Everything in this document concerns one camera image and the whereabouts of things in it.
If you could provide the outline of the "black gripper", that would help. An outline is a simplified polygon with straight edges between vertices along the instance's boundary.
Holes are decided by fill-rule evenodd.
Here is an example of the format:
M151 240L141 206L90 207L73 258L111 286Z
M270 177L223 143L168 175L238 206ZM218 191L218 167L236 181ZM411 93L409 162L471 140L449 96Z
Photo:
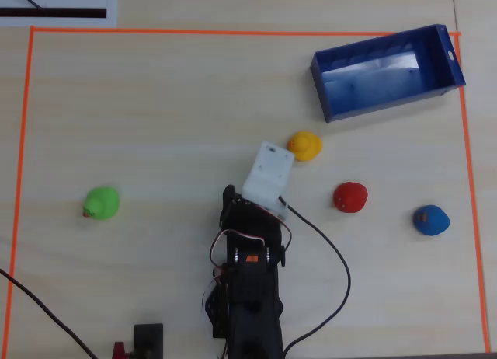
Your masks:
M221 228L232 229L246 235L260 237L265 242L282 242L282 229L288 226L269 210L244 199L227 185L222 193Z

